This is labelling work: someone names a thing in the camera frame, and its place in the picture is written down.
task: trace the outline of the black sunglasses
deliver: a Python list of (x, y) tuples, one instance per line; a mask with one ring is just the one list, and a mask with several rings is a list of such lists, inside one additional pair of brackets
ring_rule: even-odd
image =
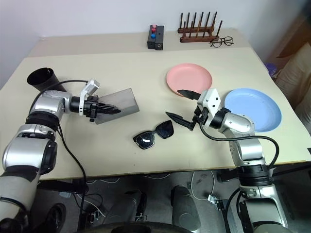
[(155, 144), (155, 133), (161, 138), (166, 139), (174, 134), (174, 128), (171, 120), (159, 124), (154, 131), (145, 131), (135, 137), (134, 142), (143, 150), (152, 147)]

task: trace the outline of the black cable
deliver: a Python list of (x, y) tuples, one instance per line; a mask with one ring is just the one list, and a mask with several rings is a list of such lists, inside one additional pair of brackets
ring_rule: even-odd
[(56, 87), (56, 86), (58, 86), (58, 85), (60, 85), (60, 84), (63, 84), (63, 83), (88, 83), (88, 81), (87, 81), (87, 80), (66, 80), (66, 81), (62, 81), (62, 82), (59, 82), (59, 83), (55, 83), (55, 84), (53, 84), (53, 85), (51, 85), (51, 86), (48, 86), (47, 88), (45, 88), (43, 91), (41, 91), (41, 92), (35, 97), (33, 103), (31, 104), (31, 107), (30, 107), (30, 109), (29, 109), (29, 113), (30, 113), (30, 111), (32, 110), (32, 108), (33, 108), (34, 104), (36, 103), (36, 101), (38, 100), (38, 98), (39, 98), (45, 91), (49, 90), (50, 88)]
[(242, 196), (242, 192), (240, 192), (238, 194), (237, 201), (236, 201), (236, 207), (237, 207), (237, 213), (238, 213), (239, 219), (242, 221), (241, 213), (240, 213), (240, 207), (239, 207), (239, 202), (240, 202), (241, 196)]
[(60, 126), (60, 124), (58, 124), (58, 129), (59, 129), (60, 137), (62, 138), (62, 142), (64, 144), (64, 147), (66, 148), (67, 152), (72, 156), (72, 158), (75, 160), (75, 162), (80, 167), (80, 169), (81, 169), (81, 171), (83, 173), (84, 187), (83, 187), (83, 192), (82, 192), (82, 200), (81, 200), (81, 207), (80, 207), (79, 221), (78, 221), (78, 230), (79, 230), (80, 222), (81, 222), (81, 216), (82, 216), (82, 210), (83, 210), (83, 204), (84, 204), (84, 198), (85, 198), (85, 194), (86, 194), (86, 172), (84, 171), (84, 168), (81, 165), (81, 163), (79, 162), (79, 160), (73, 155), (73, 153), (67, 147), (67, 144), (65, 142), (64, 135), (63, 135), (63, 130), (62, 130), (62, 127)]
[(75, 196), (75, 194), (73, 193), (72, 194), (72, 196), (74, 197), (74, 200), (75, 200), (75, 202), (76, 202), (76, 204), (77, 204), (77, 206), (79, 207), (79, 209), (81, 209), (81, 206), (79, 205), (79, 203), (78, 203), (78, 201), (77, 201), (77, 198), (76, 198), (76, 196)]
[(279, 154), (279, 147), (278, 147), (277, 142), (274, 139), (270, 138), (270, 137), (267, 137), (267, 136), (256, 136), (255, 135), (255, 136), (245, 136), (245, 137), (235, 137), (235, 138), (217, 138), (217, 137), (213, 137), (213, 136), (209, 135), (207, 132), (205, 132), (205, 130), (203, 128), (202, 122), (200, 122), (200, 129), (201, 129), (202, 133), (206, 137), (208, 137), (209, 139), (214, 140), (214, 141), (231, 142), (231, 141), (239, 141), (239, 140), (254, 139), (254, 138), (266, 139), (266, 140), (272, 142), (274, 144), (274, 146), (276, 147), (276, 153), (275, 153), (275, 155), (273, 157), (273, 160), (268, 165), (268, 169), (271, 169), (273, 167), (273, 165), (276, 163), (276, 160), (277, 160), (278, 154)]
[(5, 201), (5, 202), (9, 202), (9, 203), (12, 203), (16, 206), (18, 206), (20, 209), (22, 209), (25, 213), (27, 213), (27, 216), (28, 216), (28, 211), (27, 211), (27, 208), (26, 206), (21, 203), (20, 201), (18, 200), (15, 200), (15, 199), (12, 199), (12, 198), (6, 198), (6, 197), (0, 197), (0, 201)]
[(232, 201), (233, 197), (239, 192), (240, 188), (237, 188), (229, 197), (227, 205), (225, 205), (225, 213), (224, 213), (224, 221), (225, 221), (225, 231), (227, 233), (230, 233), (230, 227), (229, 227), (229, 222), (228, 222), (228, 209), (230, 206), (230, 202)]

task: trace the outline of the eyeglasses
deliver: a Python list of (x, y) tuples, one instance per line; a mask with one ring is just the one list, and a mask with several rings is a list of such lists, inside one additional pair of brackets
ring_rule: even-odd
[(134, 142), (141, 148), (147, 149), (155, 144), (155, 133), (161, 138), (166, 139), (174, 134), (173, 124), (170, 120), (159, 124), (154, 131), (145, 131), (135, 137)]
[(226, 36), (225, 38), (215, 38), (211, 40), (210, 43), (210, 46), (214, 46), (215, 48), (220, 47), (223, 43), (227, 46), (230, 46), (233, 45), (233, 38), (231, 36)]

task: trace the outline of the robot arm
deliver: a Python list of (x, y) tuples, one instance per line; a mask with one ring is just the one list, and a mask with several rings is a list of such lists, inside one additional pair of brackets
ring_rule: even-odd
[[(244, 115), (233, 114), (225, 108), (219, 110), (221, 101), (216, 89), (206, 90), (201, 95), (187, 90), (178, 92), (189, 99), (198, 100), (198, 106), (192, 122), (184, 120), (179, 115), (167, 113), (172, 120), (191, 131), (195, 124), (199, 123), (202, 132), (209, 138), (229, 141), (231, 156), (240, 180), (240, 191), (246, 199), (240, 202), (244, 231), (253, 232), (258, 226), (267, 223), (287, 228), (285, 214), (276, 187), (270, 180), (269, 169), (258, 138), (238, 139), (255, 135), (253, 121)], [(209, 136), (204, 131), (207, 127), (217, 129), (229, 139)]]
[(46, 91), (32, 107), (26, 122), (4, 150), (0, 176), (0, 226), (28, 225), (28, 212), (42, 174), (53, 170), (56, 162), (56, 131), (64, 113), (79, 112), (94, 121), (97, 113), (115, 114), (114, 105), (98, 103), (92, 94), (99, 83), (91, 80), (80, 97), (68, 92)]

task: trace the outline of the table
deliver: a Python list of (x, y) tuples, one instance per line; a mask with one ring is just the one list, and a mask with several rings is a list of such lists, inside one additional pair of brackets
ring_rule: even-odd
[[(168, 139), (156, 135), (155, 145), (147, 150), (141, 150), (132, 140), (137, 133), (153, 130), (168, 120), (165, 111), (192, 119), (196, 101), (174, 94), (166, 84), (166, 73), (177, 64), (195, 63), (211, 73), (212, 88), (217, 88), (223, 102), (228, 92), (242, 87), (257, 89), (274, 99), (281, 109), (282, 122), (275, 130), (257, 135), (272, 137), (279, 143), (277, 164), (309, 161), (311, 155), (307, 148), (311, 147), (311, 137), (261, 60), (236, 30), (224, 29), (222, 33), (233, 35), (235, 44), (217, 49), (206, 43), (182, 44), (174, 32), (165, 34), (164, 51), (146, 49), (147, 33), (129, 34), (129, 41), (123, 40), (123, 34), (40, 41), (0, 91), (0, 152), (3, 153), (24, 124), (38, 93), (27, 84), (27, 76), (38, 68), (51, 67), (60, 81), (95, 78), (101, 83), (95, 93), (99, 97), (132, 88), (139, 105), (138, 113), (100, 125), (75, 113), (63, 116), (61, 125), (67, 145), (88, 177), (233, 167), (228, 143), (207, 139), (198, 125), (190, 132), (173, 123), (174, 135)], [(78, 96), (83, 85), (68, 83), (64, 87)], [(214, 129), (208, 132), (221, 136)], [(60, 137), (56, 142), (56, 166), (41, 179), (81, 177), (80, 169), (66, 152)], [(266, 161), (270, 162), (275, 148), (268, 141), (260, 142)]]

